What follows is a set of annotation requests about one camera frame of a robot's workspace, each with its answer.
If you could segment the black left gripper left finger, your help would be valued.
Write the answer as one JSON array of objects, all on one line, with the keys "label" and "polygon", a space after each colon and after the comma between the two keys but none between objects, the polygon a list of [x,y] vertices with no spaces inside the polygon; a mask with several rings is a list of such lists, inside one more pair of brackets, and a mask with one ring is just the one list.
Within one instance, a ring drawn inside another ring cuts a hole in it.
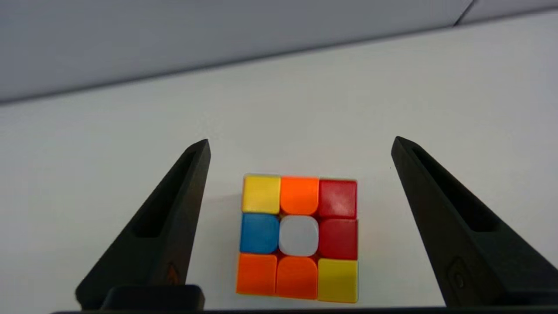
[{"label": "black left gripper left finger", "polygon": [[83,311],[203,309],[185,281],[210,161],[207,139],[184,151],[77,286]]}]

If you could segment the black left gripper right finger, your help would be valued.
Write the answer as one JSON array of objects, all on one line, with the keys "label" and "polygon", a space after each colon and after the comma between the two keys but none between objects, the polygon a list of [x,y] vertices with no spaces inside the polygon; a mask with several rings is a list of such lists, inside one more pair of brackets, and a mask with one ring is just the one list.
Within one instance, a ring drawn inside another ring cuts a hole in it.
[{"label": "black left gripper right finger", "polygon": [[448,307],[557,306],[546,258],[417,143],[391,155]]}]

